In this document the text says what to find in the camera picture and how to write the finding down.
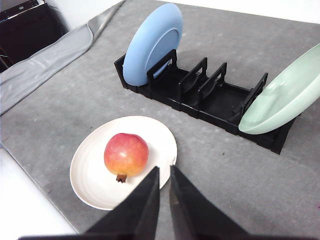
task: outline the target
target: blue plate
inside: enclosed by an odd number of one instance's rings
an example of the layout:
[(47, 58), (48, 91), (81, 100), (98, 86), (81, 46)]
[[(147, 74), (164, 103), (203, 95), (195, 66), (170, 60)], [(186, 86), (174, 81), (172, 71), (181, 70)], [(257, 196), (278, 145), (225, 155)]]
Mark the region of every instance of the blue plate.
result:
[[(123, 63), (124, 80), (133, 86), (148, 83), (147, 71), (170, 50), (177, 49), (183, 30), (179, 8), (167, 3), (154, 10), (136, 31)], [(154, 76), (167, 66), (161, 67)]]

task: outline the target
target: gray fabric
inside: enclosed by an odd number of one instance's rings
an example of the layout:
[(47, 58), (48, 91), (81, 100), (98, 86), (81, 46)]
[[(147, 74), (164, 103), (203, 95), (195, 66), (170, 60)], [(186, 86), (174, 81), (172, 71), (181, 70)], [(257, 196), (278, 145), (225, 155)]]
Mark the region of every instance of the gray fabric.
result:
[(85, 53), (123, 2), (0, 74), (1, 114), (28, 96), (56, 72)]
[[(129, 115), (172, 131), (177, 166), (219, 209), (252, 234), (320, 238), (320, 102), (293, 124), (281, 155), (123, 89), (114, 68), (160, 1), (126, 1), (84, 55), (2, 115), (1, 140), (79, 232), (106, 214), (82, 203), (69, 181), (74, 152), (100, 125)], [(272, 80), (319, 43), (320, 25), (178, 5), (184, 34), (178, 65), (208, 57), (208, 75), (228, 62), (226, 81), (253, 87)], [(160, 194), (157, 240), (174, 239), (167, 183)]]

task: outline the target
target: green plate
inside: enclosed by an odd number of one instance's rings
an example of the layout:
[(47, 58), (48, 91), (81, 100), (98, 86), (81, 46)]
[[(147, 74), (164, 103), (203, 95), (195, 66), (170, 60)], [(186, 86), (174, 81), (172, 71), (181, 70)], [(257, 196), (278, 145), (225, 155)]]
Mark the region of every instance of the green plate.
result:
[(264, 134), (294, 119), (320, 96), (320, 44), (281, 72), (253, 101), (239, 130)]

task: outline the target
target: dish rack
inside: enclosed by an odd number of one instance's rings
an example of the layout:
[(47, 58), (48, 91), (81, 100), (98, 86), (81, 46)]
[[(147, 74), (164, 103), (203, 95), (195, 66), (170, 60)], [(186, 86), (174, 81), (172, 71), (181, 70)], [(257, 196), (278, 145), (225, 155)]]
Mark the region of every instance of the dish rack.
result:
[[(295, 118), (281, 127), (263, 134), (247, 134), (238, 128), (242, 116), (262, 92), (268, 73), (263, 74), (255, 87), (246, 89), (225, 82), (226, 62), (210, 77), (206, 74), (208, 67), (206, 57), (191, 71), (178, 68), (177, 52), (173, 49), (147, 72), (147, 84), (133, 86), (127, 84), (123, 76), (125, 56), (123, 55), (114, 62), (125, 89), (154, 99), (280, 154)], [(154, 77), (155, 73), (166, 64), (168, 65), (165, 70)]]

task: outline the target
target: gray mat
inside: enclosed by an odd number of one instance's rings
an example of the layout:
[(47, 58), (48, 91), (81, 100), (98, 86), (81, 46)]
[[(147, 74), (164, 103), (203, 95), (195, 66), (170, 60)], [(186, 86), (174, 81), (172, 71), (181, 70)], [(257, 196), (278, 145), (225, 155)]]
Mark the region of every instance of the gray mat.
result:
[[(252, 234), (320, 238), (320, 102), (299, 117), (281, 155), (123, 89), (113, 62), (143, 20), (163, 2), (126, 1), (84, 55), (1, 117), (3, 145), (74, 228), (106, 214), (79, 200), (69, 167), (82, 140), (115, 118), (143, 115), (172, 131), (177, 166), (218, 208)], [(178, 65), (208, 57), (208, 74), (228, 62), (226, 81), (253, 87), (269, 81), (319, 43), (320, 25), (178, 5), (184, 34)], [(160, 194), (156, 239), (173, 239), (169, 188)]]

